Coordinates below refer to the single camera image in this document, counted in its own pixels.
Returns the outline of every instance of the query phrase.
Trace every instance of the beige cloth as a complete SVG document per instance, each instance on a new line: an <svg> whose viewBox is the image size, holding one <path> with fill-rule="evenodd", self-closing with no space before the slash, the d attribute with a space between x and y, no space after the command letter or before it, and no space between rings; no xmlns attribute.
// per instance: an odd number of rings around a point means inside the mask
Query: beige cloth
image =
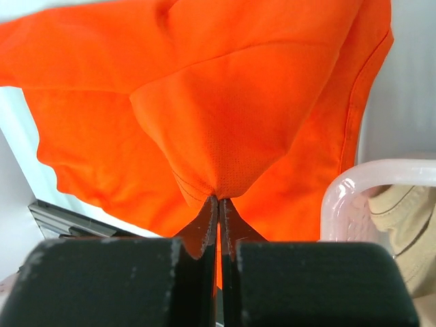
<svg viewBox="0 0 436 327"><path fill-rule="evenodd" d="M436 326L436 188L393 185L369 199L377 229L389 233L421 326Z"/></svg>

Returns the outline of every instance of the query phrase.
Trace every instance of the orange fabric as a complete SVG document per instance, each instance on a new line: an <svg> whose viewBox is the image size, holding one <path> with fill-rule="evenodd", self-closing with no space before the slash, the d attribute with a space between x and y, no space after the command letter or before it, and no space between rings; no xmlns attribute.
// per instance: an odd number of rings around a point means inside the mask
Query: orange fabric
<svg viewBox="0 0 436 327"><path fill-rule="evenodd" d="M317 240L391 43L389 0L124 0L0 25L0 85L62 192L163 236L239 197L267 239Z"/></svg>

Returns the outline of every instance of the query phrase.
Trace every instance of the orange shirt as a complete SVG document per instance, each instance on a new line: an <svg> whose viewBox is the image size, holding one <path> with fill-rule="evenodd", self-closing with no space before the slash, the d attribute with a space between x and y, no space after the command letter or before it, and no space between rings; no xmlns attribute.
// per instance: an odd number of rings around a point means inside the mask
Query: orange shirt
<svg viewBox="0 0 436 327"><path fill-rule="evenodd" d="M392 43L389 0L124 0L0 25L58 188L163 236L207 196L317 240Z"/></svg>

